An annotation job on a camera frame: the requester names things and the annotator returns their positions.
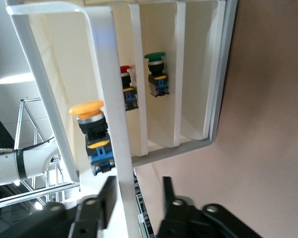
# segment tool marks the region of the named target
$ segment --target black cable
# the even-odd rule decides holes
[[[36,148],[36,147],[40,146],[40,145],[43,145],[43,144],[45,144],[45,143],[48,143],[48,142],[50,142],[50,140],[52,140],[53,138],[54,138],[54,136],[53,136],[52,138],[50,138],[50,139],[44,141],[44,142],[39,143],[39,144],[31,145],[31,146],[29,146],[29,147],[25,147],[25,148],[23,148],[23,151],[31,150],[31,149],[33,149],[33,148]]]

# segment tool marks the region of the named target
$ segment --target brown wall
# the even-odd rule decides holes
[[[298,238],[298,0],[240,0],[218,135],[137,167],[155,230],[162,176],[195,205],[224,205],[265,238]]]

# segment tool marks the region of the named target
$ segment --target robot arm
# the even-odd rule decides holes
[[[37,146],[11,150],[0,155],[0,185],[30,179],[44,173],[51,158],[59,153],[55,138]]]

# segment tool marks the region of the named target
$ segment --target ceiling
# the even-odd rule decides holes
[[[0,79],[31,73],[21,45],[14,31],[10,16],[5,9],[5,2],[0,0]],[[35,81],[0,84],[0,121],[15,139],[16,126],[21,99],[39,98],[40,93]],[[43,103],[28,104],[45,138],[51,136],[49,120]],[[22,122],[20,146],[33,143],[34,127],[28,116]]]

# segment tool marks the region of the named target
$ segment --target screw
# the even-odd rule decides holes
[[[176,205],[176,206],[182,206],[184,204],[184,202],[181,199],[176,199],[172,202],[172,204]]]
[[[50,208],[50,211],[51,211],[51,212],[54,212],[54,211],[59,210],[60,208],[61,208],[60,206],[51,207],[51,208]]]
[[[218,208],[211,205],[211,206],[208,206],[207,207],[207,211],[208,212],[217,212],[218,211]]]
[[[91,205],[94,204],[96,201],[95,200],[88,200],[85,204],[86,205]]]

